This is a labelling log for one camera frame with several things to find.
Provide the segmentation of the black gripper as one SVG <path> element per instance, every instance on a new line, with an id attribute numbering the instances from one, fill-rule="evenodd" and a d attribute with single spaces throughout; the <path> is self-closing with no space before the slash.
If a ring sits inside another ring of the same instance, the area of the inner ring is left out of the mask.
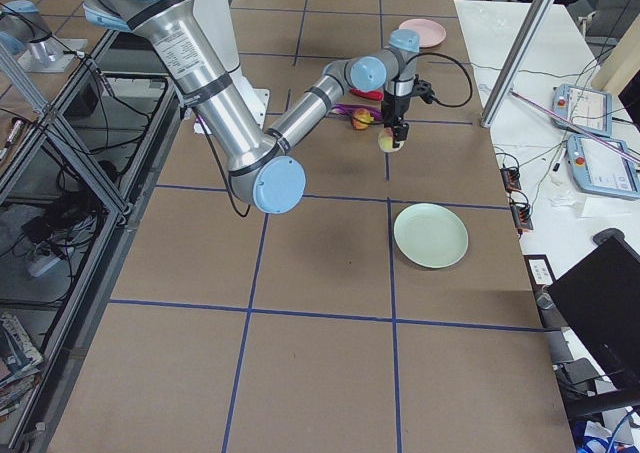
<path id="1" fill-rule="evenodd" d="M 382 121 L 385 128 L 391 128 L 393 122 L 404 119 L 413 98 L 420 98 L 424 103 L 433 102 L 432 85 L 415 75 L 408 80 L 393 80 L 386 83 L 381 102 Z M 394 141 L 405 142 L 408 136 L 408 124 L 398 123 L 394 126 Z"/>

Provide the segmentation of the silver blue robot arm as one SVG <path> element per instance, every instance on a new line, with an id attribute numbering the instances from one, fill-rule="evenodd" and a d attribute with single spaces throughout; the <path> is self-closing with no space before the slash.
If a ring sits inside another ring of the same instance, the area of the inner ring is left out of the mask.
<path id="1" fill-rule="evenodd" d="M 349 89 L 384 88 L 387 98 L 403 102 L 412 93 L 420 37 L 397 29 L 382 50 L 328 64 L 318 81 L 263 131 L 198 24 L 194 0 L 84 0 L 84 8 L 88 21 L 151 43 L 184 105 L 225 152 L 230 192 L 265 213 L 286 213 L 299 203 L 306 175 L 290 152 Z"/>
<path id="2" fill-rule="evenodd" d="M 63 73 L 72 61 L 65 47 L 29 0 L 1 7 L 1 45 L 30 73 Z"/>

